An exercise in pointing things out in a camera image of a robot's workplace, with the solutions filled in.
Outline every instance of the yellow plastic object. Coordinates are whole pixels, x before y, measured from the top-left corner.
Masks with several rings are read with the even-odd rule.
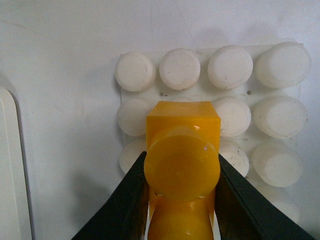
[[[146,118],[149,240],[212,240],[220,118],[210,102],[159,102]]]
[[[150,204],[148,240],[213,239],[214,192],[207,197],[184,202],[156,196],[151,190]]]
[[[160,101],[146,118],[144,174],[158,195],[193,201],[218,183],[220,118],[211,102]]]

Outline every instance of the white cylinder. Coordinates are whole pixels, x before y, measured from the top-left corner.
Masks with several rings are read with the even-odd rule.
[[[221,140],[219,153],[243,176],[247,176],[250,164],[246,153],[236,144]]]
[[[147,150],[146,139],[136,139],[124,146],[119,156],[119,165],[127,174],[143,151]]]
[[[237,97],[226,96],[213,101],[212,104],[221,118],[221,137],[236,137],[248,129],[251,112],[244,101]]]
[[[130,136],[138,137],[146,133],[146,118],[153,106],[141,98],[123,102],[116,114],[121,130]]]
[[[294,184],[303,172],[301,158],[284,143],[268,141],[252,153],[252,165],[264,182],[274,187]]]
[[[154,63],[140,52],[122,54],[115,66],[115,79],[125,90],[141,92],[149,89],[156,81]]]
[[[299,208],[283,188],[261,184],[256,189],[284,215],[296,224],[298,223],[300,218]]]
[[[221,47],[210,58],[207,74],[220,89],[234,89],[244,84],[253,71],[251,55],[243,47]]]
[[[256,61],[256,78],[269,88],[287,88],[307,76],[311,57],[302,44],[283,42],[265,51]]]
[[[252,118],[265,134],[276,139],[289,139],[304,128],[307,111],[304,105],[293,97],[275,96],[258,102]]]
[[[192,87],[200,76],[200,62],[192,51],[177,48],[169,51],[159,67],[162,81],[174,90]]]

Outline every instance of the plastic part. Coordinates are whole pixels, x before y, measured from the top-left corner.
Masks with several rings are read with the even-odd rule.
[[[214,193],[196,201],[181,202],[156,196],[151,190],[150,202],[156,204],[150,206],[148,240],[213,240]]]
[[[281,142],[265,142],[257,146],[251,161],[262,180],[274,187],[294,184],[303,172],[301,158]]]
[[[283,42],[264,52],[256,61],[256,78],[269,88],[287,88],[300,83],[311,67],[311,57],[302,44]]]
[[[144,174],[157,194],[193,201],[213,191],[220,172],[220,118],[210,102],[161,101],[146,127]]]
[[[119,156],[119,164],[126,174],[142,152],[147,150],[146,139],[136,139],[124,146]]]
[[[156,81],[154,63],[143,53],[122,54],[115,66],[115,79],[125,90],[141,92],[149,89]]]
[[[250,163],[246,153],[236,144],[222,140],[219,153],[243,176],[247,176]]]
[[[17,109],[3,87],[0,103],[0,239],[31,240]]]
[[[192,87],[200,76],[200,62],[192,51],[177,48],[169,51],[159,67],[162,81],[174,90]]]
[[[186,103],[186,102],[192,102],[192,100],[188,97],[175,97],[171,100],[171,102],[180,102],[180,103]]]
[[[293,222],[298,223],[300,212],[295,202],[290,199],[285,190],[281,187],[274,187],[267,184],[261,184],[256,189],[284,215]]]
[[[307,111],[297,99],[289,96],[268,97],[255,106],[255,125],[276,139],[289,139],[298,134],[307,122]]]
[[[213,101],[212,104],[221,118],[221,137],[236,137],[248,129],[251,112],[244,101],[227,96]]]
[[[210,58],[207,74],[213,85],[220,89],[234,89],[244,84],[253,71],[251,55],[243,47],[221,47]]]
[[[220,118],[206,102],[159,102],[146,119],[149,240],[213,240]]]
[[[146,117],[152,106],[141,98],[123,102],[116,114],[118,125],[123,132],[138,137],[146,133]]]

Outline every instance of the white plastic tray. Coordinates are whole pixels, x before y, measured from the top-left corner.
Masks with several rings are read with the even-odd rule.
[[[0,239],[31,240],[17,110],[11,94],[0,87]]]

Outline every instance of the white backdrop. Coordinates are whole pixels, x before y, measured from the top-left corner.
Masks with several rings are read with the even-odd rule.
[[[116,62],[129,51],[303,43],[304,174],[288,193],[320,239],[320,1],[0,0],[0,85],[14,96],[36,240],[69,240],[123,178]]]

